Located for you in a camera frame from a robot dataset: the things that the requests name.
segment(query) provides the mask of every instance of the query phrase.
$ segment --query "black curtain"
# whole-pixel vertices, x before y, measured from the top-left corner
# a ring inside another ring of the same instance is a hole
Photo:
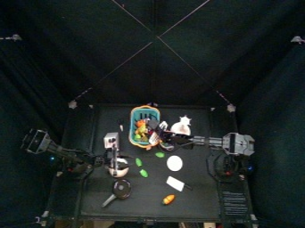
[[[4,14],[67,101],[92,87],[79,102],[226,105],[218,90],[238,104],[289,52],[305,4],[204,2],[12,0]]]
[[[0,37],[16,31],[0,20]],[[0,227],[33,226],[49,195],[50,160],[20,150],[30,127],[60,141],[68,104],[30,58],[24,41],[0,40]]]
[[[305,227],[305,46],[283,60],[238,107],[240,132],[255,137],[250,189],[262,227]]]

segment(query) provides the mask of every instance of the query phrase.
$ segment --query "basket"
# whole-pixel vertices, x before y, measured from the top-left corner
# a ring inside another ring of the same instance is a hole
[[[136,140],[135,136],[135,131],[137,129],[136,127],[136,121],[144,118],[155,119],[159,121],[159,111],[156,108],[149,107],[148,105],[143,105],[139,107],[135,107],[131,112],[129,112],[129,131],[128,131],[128,141],[137,147],[140,148],[147,148],[149,149],[151,145],[148,142],[141,142]]]

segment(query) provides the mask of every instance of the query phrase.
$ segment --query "small white box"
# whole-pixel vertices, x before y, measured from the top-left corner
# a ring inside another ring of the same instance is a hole
[[[112,148],[112,146],[119,149],[119,133],[107,133],[105,137],[103,138],[103,144],[105,149]]]

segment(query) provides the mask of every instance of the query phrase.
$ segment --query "orange toy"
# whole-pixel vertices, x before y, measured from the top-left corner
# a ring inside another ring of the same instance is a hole
[[[144,119],[139,119],[137,121],[136,121],[136,127],[140,127],[141,125],[144,125],[145,124],[145,120]]]
[[[167,205],[172,202],[172,200],[175,199],[175,195],[168,195],[164,199],[163,199],[163,205]]]

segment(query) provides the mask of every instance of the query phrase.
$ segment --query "white plate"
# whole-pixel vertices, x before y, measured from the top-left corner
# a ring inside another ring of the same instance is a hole
[[[170,156],[167,159],[167,167],[171,171],[179,171],[182,168],[183,162],[178,156]]]

